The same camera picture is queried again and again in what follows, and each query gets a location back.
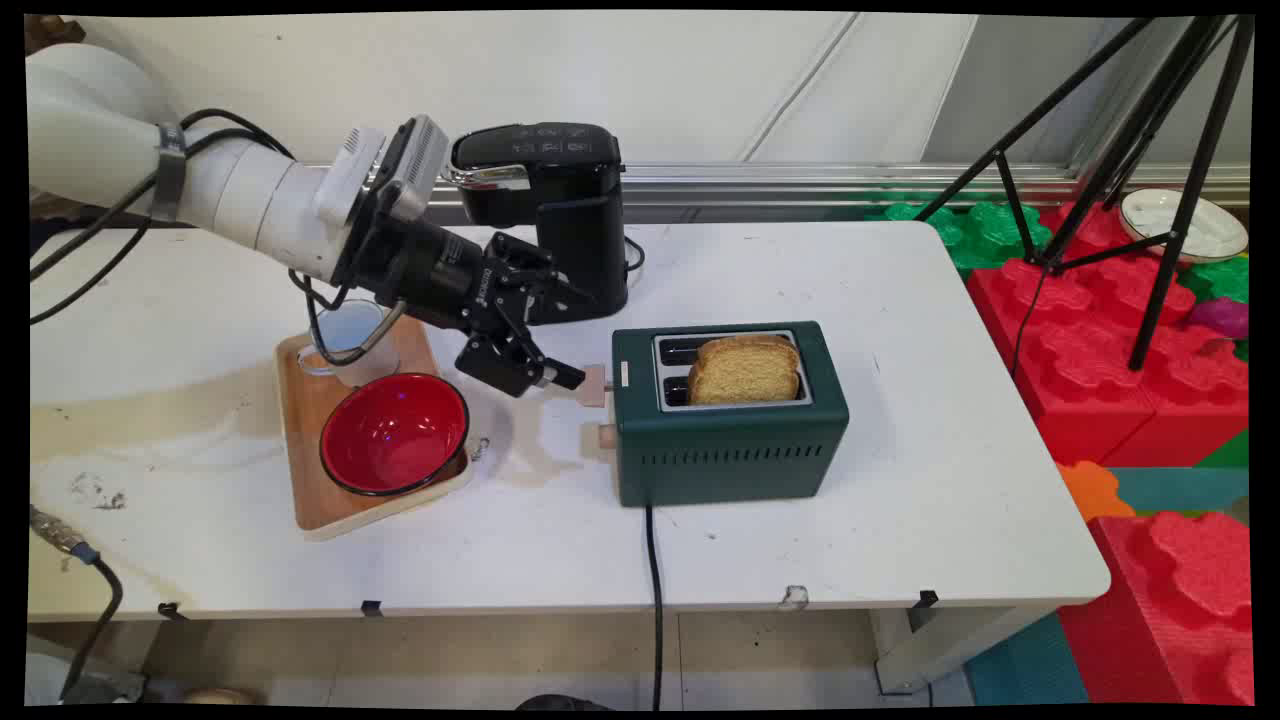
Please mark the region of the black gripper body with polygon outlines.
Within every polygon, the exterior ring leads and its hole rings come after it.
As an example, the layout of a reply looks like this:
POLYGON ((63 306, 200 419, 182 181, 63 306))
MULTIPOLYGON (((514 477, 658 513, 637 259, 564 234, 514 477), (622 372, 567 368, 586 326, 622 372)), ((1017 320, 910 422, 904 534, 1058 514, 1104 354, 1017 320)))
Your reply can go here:
POLYGON ((483 340, 527 336, 531 299, 557 283, 553 256, 497 231, 480 245, 424 218, 371 215, 352 229, 352 283, 389 307, 483 340))

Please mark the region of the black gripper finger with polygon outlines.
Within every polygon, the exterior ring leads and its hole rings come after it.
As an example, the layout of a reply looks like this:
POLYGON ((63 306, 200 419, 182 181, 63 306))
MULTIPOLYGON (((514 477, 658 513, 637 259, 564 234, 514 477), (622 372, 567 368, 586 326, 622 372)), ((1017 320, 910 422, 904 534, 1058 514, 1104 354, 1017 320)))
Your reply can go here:
POLYGON ((556 270, 521 270, 520 286, 536 302, 547 301, 552 306, 564 305, 591 305, 595 297, 586 290, 571 283, 562 273, 556 270))
POLYGON ((511 397, 548 384, 577 389, 586 373, 545 355, 522 320, 499 322, 489 331, 470 329, 454 368, 511 397))

